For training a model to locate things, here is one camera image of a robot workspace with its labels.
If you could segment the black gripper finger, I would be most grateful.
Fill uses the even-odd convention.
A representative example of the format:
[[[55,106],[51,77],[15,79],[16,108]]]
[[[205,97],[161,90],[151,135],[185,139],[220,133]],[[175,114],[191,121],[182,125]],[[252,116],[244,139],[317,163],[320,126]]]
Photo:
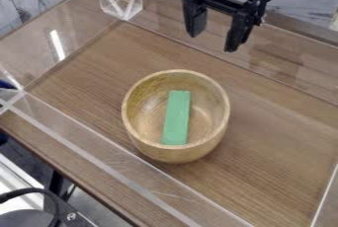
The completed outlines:
[[[182,0],[182,9],[186,31],[195,38],[206,28],[206,6],[202,0]]]
[[[232,28],[228,33],[225,51],[236,52],[242,43],[248,41],[254,28],[256,18],[245,13],[238,12],[233,17]]]

